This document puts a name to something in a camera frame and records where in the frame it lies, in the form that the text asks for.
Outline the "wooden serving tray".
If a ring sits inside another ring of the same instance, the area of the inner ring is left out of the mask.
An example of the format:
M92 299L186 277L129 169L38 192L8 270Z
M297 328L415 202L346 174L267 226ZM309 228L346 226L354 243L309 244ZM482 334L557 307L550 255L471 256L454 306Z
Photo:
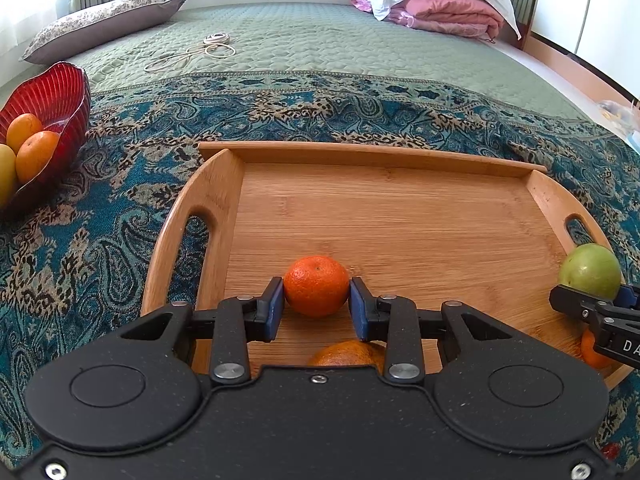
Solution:
M549 294L574 248L567 225L606 236L538 165L448 152L312 142L204 142L152 253L142 306L169 299L193 217L208 241L195 305L258 296L305 256L322 255L377 295L421 309L459 300L573 358L582 324Z

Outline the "yellow mango in bowl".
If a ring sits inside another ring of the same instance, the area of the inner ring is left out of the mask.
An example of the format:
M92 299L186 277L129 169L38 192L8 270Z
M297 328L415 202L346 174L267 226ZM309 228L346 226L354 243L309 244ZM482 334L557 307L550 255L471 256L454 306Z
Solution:
M6 144L0 145L0 208L12 200L18 187L15 172L15 154Z

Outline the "red glass fruit bowl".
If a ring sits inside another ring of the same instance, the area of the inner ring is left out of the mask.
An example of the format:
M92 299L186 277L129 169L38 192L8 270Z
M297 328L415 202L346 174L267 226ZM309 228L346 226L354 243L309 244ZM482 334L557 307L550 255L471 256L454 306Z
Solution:
M3 218L17 217L47 200L70 171L86 142L91 92L84 70L57 62L38 76L19 84L1 109L1 142L18 116L35 115L43 127L58 135L58 145L39 174L21 184L7 204Z

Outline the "small orange tangerine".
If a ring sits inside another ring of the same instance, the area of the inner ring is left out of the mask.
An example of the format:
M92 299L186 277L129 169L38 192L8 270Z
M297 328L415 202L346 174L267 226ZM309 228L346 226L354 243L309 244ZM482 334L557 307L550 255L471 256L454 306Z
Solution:
M325 318L347 301L349 274L330 257L304 257L288 268L283 288L286 302L294 311L310 318Z

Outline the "green quilted mattress cover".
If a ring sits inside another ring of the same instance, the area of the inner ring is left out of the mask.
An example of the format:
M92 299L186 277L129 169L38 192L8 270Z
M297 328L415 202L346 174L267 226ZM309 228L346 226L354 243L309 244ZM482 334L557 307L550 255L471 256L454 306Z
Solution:
M215 32L235 54L199 55L149 74L154 58L180 53ZM584 113L514 58L483 41L379 22L353 6L318 3L213 6L176 13L168 22L70 58L94 92L213 72L348 73L439 81L524 110L566 119Z

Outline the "teal paisley blanket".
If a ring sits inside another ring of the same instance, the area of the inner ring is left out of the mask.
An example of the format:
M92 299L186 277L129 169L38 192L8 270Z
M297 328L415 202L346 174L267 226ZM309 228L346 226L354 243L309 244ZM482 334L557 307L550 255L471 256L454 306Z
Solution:
M344 142L532 162L639 278L639 157L554 94L302 72L196 73L91 88L85 145L54 194L1 226L1 461L39 448L24 390L36 369L138 315L152 251L200 141Z

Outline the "brown orange round fruit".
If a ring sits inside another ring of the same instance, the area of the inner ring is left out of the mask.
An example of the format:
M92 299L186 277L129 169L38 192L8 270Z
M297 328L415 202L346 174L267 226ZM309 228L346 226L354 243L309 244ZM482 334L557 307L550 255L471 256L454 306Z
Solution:
M357 339L330 344L317 351L307 362L308 366L374 366L382 374L385 348L375 342Z

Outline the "orange in bowl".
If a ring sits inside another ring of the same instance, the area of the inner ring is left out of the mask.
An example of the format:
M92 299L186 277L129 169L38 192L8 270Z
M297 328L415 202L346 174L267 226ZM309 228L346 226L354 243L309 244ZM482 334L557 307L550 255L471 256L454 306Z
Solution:
M21 114L12 120L6 130L6 144L17 154L27 139L42 130L43 124L36 115Z
M40 174L53 156L59 138L58 133L43 130L25 140L15 157L18 182L26 184Z

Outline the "floral grey pillow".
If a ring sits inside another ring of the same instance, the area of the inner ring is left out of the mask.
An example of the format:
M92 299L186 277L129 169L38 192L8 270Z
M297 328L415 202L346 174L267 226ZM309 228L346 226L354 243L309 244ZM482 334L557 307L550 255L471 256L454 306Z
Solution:
M113 0L89 6L43 27L21 60L49 65L134 32L167 22L186 0Z

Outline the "front orange in bowl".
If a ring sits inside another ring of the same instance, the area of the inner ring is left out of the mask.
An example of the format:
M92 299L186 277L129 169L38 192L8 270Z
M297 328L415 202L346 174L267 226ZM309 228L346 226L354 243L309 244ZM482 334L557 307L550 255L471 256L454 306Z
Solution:
M15 157L18 182L26 184L40 174L53 156L59 138L58 133L43 130L25 140Z

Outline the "pink folded blanket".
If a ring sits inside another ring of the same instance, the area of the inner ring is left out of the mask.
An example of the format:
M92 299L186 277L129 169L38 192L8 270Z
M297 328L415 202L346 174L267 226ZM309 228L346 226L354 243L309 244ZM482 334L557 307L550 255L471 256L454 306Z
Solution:
M518 32L510 0L352 0L364 13L412 29L494 42L504 26Z

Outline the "large orange tangerine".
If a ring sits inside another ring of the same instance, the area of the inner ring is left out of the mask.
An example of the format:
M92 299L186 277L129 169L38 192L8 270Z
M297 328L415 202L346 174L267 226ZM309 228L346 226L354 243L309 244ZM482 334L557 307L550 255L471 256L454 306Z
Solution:
M586 328L582 332L582 340L580 341L582 359L596 370L604 370L605 368L616 366L616 361L608 358L607 356L602 356L601 353L594 350L595 342L596 337L594 336L594 333L589 328Z

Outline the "green apple with red blush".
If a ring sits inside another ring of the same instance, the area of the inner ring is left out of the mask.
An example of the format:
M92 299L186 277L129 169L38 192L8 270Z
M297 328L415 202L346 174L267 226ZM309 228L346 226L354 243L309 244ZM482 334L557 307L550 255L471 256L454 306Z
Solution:
M622 270L608 248L594 243L582 244L566 256L558 283L591 296L614 300L622 284Z

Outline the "white wardrobe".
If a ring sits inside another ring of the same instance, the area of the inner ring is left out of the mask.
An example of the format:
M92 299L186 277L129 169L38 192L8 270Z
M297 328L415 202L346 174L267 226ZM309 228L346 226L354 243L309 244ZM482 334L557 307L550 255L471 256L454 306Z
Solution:
M639 0L537 0L533 33L639 99Z

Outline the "rear orange in bowl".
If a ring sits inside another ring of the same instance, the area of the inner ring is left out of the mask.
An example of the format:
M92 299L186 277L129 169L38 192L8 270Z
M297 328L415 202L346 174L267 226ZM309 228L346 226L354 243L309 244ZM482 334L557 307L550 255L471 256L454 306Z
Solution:
M27 139L42 130L43 124L36 115L21 114L12 120L6 130L6 144L17 154Z

